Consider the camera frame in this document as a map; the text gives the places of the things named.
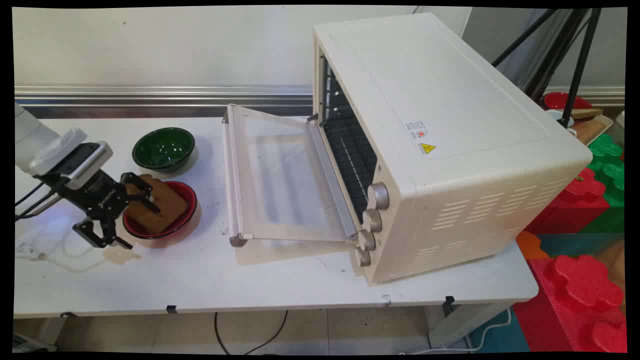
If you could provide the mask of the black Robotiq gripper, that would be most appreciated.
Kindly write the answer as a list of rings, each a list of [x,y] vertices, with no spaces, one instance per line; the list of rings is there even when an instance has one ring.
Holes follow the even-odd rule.
[[[116,220],[122,217],[130,203],[142,203],[154,214],[161,211],[151,200],[153,187],[133,172],[122,173],[117,182],[103,170],[72,173],[54,170],[52,179],[54,185],[64,180],[64,184],[56,189],[57,194],[86,214],[82,221],[73,224],[72,229],[94,248],[133,248],[132,244],[119,237],[116,229]],[[124,185],[133,185],[140,192],[129,194]]]

